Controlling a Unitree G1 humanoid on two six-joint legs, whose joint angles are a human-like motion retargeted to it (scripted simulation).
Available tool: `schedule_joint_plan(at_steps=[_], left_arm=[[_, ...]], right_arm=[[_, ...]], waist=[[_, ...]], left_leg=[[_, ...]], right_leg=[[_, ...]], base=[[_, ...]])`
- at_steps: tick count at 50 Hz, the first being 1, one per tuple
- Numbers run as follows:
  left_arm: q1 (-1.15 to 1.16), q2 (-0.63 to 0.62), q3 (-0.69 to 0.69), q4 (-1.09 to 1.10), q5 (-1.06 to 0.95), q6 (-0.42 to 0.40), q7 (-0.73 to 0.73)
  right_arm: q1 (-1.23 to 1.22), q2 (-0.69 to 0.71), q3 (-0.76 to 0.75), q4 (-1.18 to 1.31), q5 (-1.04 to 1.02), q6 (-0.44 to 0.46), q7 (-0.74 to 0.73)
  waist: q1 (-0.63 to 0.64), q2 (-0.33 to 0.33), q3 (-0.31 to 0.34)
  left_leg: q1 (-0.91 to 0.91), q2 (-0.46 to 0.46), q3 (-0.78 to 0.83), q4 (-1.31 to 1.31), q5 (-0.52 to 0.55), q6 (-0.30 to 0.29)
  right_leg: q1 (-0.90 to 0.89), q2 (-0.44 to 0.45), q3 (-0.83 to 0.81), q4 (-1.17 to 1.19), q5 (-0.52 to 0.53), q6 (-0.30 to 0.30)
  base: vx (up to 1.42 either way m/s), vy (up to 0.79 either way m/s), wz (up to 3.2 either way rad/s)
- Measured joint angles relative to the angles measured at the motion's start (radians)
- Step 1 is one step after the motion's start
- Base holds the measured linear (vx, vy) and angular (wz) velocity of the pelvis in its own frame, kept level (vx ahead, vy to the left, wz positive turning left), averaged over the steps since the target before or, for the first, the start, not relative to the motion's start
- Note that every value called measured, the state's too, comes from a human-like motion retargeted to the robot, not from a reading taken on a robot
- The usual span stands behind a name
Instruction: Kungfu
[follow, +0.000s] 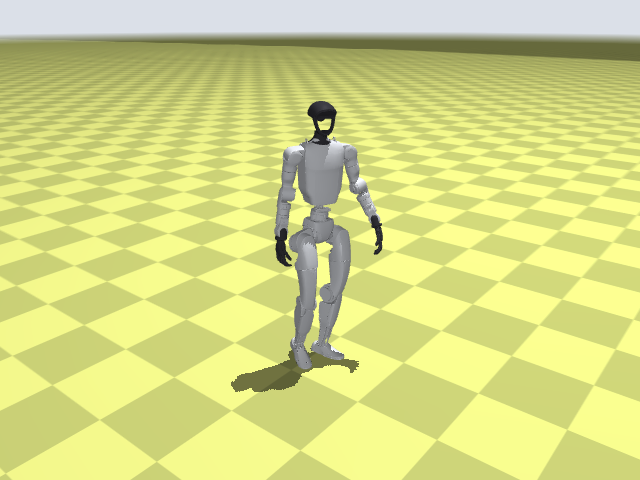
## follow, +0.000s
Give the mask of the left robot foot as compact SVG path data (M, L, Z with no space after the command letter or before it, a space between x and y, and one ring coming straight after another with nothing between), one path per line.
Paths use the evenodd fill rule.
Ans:
M323 342L322 342L323 345ZM321 346L322 346L321 345ZM325 346L319 346L318 345L318 340L314 341L312 343L311 346L311 350L323 355L324 357L330 358L330 359L334 359L334 360L341 360L344 358L344 354L341 353L340 351L336 350L332 345L330 345L329 343L324 344Z

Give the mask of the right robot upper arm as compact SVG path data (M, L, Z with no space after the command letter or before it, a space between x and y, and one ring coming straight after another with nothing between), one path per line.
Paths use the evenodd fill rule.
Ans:
M305 148L302 145L291 146L283 152L282 166L282 201L293 201L295 199L296 189L293 183L296 176L297 165L301 163L304 157Z

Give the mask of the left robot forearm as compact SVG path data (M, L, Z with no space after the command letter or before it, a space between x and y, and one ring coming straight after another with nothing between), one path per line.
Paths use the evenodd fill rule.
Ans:
M360 202L364 213L366 214L366 216L368 216L369 222L371 223L371 217L373 215L376 215L378 217L379 222L380 222L380 216L376 213L376 207L375 207L373 201L370 198L370 193L368 191L368 187L366 188L366 190L364 190L363 192L358 194L356 198L357 198L358 202Z

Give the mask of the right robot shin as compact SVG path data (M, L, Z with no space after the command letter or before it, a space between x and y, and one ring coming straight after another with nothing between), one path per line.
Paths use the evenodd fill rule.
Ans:
M298 349L298 345L303 347L306 336L311 329L314 314L313 309L307 310L302 306L300 296L296 298L296 307L294 310L294 323L295 323L295 346Z

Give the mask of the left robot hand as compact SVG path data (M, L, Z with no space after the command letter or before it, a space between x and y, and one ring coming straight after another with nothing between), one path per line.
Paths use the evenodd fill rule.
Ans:
M375 229L376 236L377 236L377 241L375 243L375 246L379 244L378 249L374 251L374 255L376 255L376 254L379 254L380 251L382 250L382 241L383 241L383 234L381 229L382 223L379 223L378 217L376 215L373 215L371 217L371 223L372 223L371 227Z

